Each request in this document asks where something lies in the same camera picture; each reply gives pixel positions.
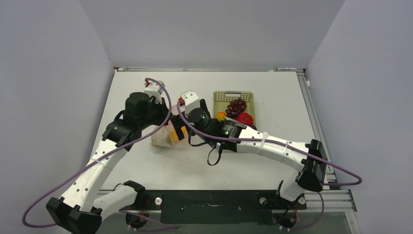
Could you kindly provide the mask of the beige plastic basket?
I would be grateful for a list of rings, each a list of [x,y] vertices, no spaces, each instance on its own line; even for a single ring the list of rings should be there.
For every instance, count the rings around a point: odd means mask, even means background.
[[[249,91],[215,91],[213,93],[213,115],[224,112],[231,101],[238,100],[239,98],[245,101],[246,108],[244,112],[252,117],[253,125],[256,125],[254,95]]]

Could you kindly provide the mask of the clear zip top bag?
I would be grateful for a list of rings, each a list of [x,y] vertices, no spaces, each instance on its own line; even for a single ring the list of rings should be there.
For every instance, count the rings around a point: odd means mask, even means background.
[[[178,120],[180,120],[176,105],[172,106],[168,123],[150,137],[151,146],[155,151],[175,148],[180,142],[188,138],[188,131],[185,126],[180,128],[181,131],[179,133],[175,130],[172,123],[173,117],[178,117]]]

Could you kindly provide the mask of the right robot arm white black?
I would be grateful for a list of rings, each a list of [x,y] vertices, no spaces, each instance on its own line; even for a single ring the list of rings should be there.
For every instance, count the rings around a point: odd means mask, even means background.
[[[197,135],[217,149],[218,157],[224,150],[250,153],[293,169],[295,173],[279,183],[275,195],[275,202],[282,209],[289,208],[305,191],[323,190],[327,157],[318,140],[303,143],[270,136],[239,121],[212,118],[205,107],[192,108],[189,113],[178,111],[171,120],[178,128],[185,127],[190,137]]]

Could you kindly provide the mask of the green cabbage toy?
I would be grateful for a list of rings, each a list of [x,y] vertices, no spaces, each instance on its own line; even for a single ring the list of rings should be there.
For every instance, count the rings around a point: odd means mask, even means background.
[[[166,128],[161,128],[159,131],[154,133],[150,137],[150,140],[152,147],[158,151],[171,149],[174,147],[169,131]]]

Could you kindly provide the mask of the yellow bell pepper toy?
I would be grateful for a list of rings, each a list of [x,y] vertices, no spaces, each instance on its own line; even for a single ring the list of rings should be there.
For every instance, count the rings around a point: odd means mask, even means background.
[[[169,131],[169,135],[171,137],[171,141],[173,144],[179,143],[180,141],[188,138],[188,132],[186,127],[181,127],[178,130],[171,128]]]

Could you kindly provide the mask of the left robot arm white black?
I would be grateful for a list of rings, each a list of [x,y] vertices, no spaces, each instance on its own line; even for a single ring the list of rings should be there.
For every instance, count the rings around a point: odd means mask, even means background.
[[[98,193],[117,163],[130,151],[132,142],[141,139],[142,131],[164,125],[169,110],[163,97],[142,92],[131,93],[113,122],[108,124],[94,155],[85,170],[59,198],[52,197],[46,209],[53,221],[72,234],[94,234],[102,221],[130,206],[141,209],[144,187],[134,181],[102,197]]]

